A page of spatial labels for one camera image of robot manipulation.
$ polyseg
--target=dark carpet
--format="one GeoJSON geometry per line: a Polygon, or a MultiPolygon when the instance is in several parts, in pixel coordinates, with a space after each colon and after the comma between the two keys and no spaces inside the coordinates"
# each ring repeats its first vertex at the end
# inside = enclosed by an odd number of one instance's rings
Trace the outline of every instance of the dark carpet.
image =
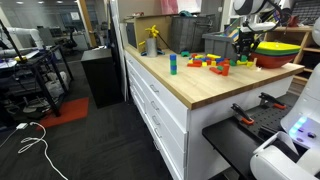
{"type": "MultiPolygon", "coordinates": [[[[97,109],[81,63],[70,67],[75,81],[65,101],[89,97],[89,112],[86,118],[47,129],[44,139],[54,165],[75,180],[172,179],[136,106],[124,102],[97,109]]],[[[0,148],[1,180],[62,179],[45,158],[43,143],[17,153],[22,139],[42,135],[35,129],[17,131],[0,148]]],[[[10,133],[1,133],[0,142],[10,133]]]]}

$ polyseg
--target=black clamp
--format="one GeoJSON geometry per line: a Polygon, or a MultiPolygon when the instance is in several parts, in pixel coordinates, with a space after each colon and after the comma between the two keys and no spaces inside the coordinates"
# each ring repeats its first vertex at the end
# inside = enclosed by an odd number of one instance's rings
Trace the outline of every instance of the black clamp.
{"type": "Polygon", "coordinates": [[[260,101],[260,105],[263,105],[264,103],[266,103],[266,101],[273,103],[273,106],[279,109],[286,109],[286,105],[280,101],[278,101],[276,98],[274,98],[273,96],[262,92],[261,95],[259,96],[259,98],[261,98],[260,101]]]}
{"type": "Polygon", "coordinates": [[[241,116],[240,121],[242,121],[246,125],[253,125],[254,120],[251,119],[249,115],[238,104],[233,103],[231,109],[233,109],[235,113],[241,116]]]}

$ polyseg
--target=cable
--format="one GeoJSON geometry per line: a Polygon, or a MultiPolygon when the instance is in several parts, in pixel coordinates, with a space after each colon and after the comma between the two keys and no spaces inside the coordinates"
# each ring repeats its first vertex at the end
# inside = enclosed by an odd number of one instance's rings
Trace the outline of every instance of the cable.
{"type": "Polygon", "coordinates": [[[31,137],[27,137],[27,138],[23,139],[23,140],[21,141],[21,143],[25,143],[25,142],[28,142],[28,141],[34,141],[34,142],[23,146],[23,147],[18,151],[18,153],[21,154],[21,153],[27,151],[29,148],[31,148],[33,145],[37,144],[37,143],[40,142],[40,141],[44,142],[44,144],[46,145],[46,148],[45,148],[45,150],[44,150],[44,155],[46,156],[47,160],[49,161],[51,167],[52,167],[55,171],[57,171],[57,173],[59,173],[60,176],[61,176],[63,179],[68,180],[68,178],[66,178],[66,177],[53,165],[51,159],[48,157],[47,150],[48,150],[49,145],[48,145],[47,141],[43,139],[44,136],[45,136],[46,133],[47,133],[47,132],[46,132],[46,129],[45,129],[41,124],[38,124],[38,123],[36,123],[36,122],[31,122],[31,123],[30,123],[30,125],[34,125],[34,124],[40,126],[40,127],[43,129],[43,135],[42,135],[42,137],[41,137],[41,138],[31,138],[31,137]]]}
{"type": "Polygon", "coordinates": [[[0,145],[0,148],[8,141],[8,139],[17,131],[18,129],[15,129],[8,137],[6,140],[3,141],[3,143],[0,145]]]}

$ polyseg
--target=butcher block countertop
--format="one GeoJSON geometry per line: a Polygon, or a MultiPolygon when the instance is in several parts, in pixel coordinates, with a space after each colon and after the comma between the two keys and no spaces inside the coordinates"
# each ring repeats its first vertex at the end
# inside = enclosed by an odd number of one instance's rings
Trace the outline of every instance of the butcher block countertop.
{"type": "Polygon", "coordinates": [[[229,75],[217,75],[208,67],[187,67],[188,58],[177,54],[177,75],[170,74],[171,50],[155,58],[140,56],[132,46],[125,47],[147,71],[160,81],[189,109],[197,109],[274,81],[303,72],[303,66],[287,63],[281,68],[250,70],[246,66],[230,67],[229,75]]]}

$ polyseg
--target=lab equipment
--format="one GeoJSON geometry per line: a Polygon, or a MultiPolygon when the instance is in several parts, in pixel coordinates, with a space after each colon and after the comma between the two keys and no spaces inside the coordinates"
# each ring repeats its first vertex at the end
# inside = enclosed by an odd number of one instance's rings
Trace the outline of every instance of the lab equipment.
{"type": "Polygon", "coordinates": [[[255,40],[255,34],[261,34],[273,31],[281,24],[282,10],[277,5],[280,0],[236,0],[234,10],[241,18],[241,28],[239,39],[234,44],[236,53],[240,56],[250,56],[250,52],[255,50],[259,45],[259,40],[255,40]],[[278,11],[280,18],[277,23],[263,22],[260,23],[259,13],[268,12],[273,9],[278,11]]]}
{"type": "Polygon", "coordinates": [[[273,135],[254,152],[251,171],[258,180],[317,180],[320,150],[311,148],[301,157],[292,139],[284,132],[273,135]]]}
{"type": "Polygon", "coordinates": [[[319,78],[320,64],[313,70],[297,103],[288,115],[281,120],[282,128],[290,135],[290,137],[297,144],[306,148],[320,148],[319,78]]]}

